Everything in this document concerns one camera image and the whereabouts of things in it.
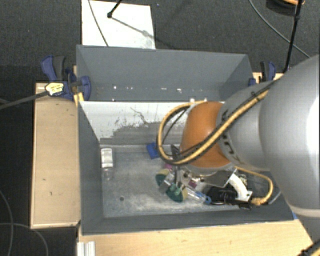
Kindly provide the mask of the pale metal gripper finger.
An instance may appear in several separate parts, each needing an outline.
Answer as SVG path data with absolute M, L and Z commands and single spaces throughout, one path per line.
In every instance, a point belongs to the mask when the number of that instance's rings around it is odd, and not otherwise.
M 159 179 L 160 179 L 159 191 L 161 193 L 165 193 L 170 188 L 170 186 L 173 183 L 174 177 L 175 176 L 171 172 L 169 172 L 167 175 L 164 175 L 164 174 L 159 175 Z
M 186 188 L 191 188 L 189 185 L 189 176 L 183 171 L 176 172 L 176 190 L 182 192 Z

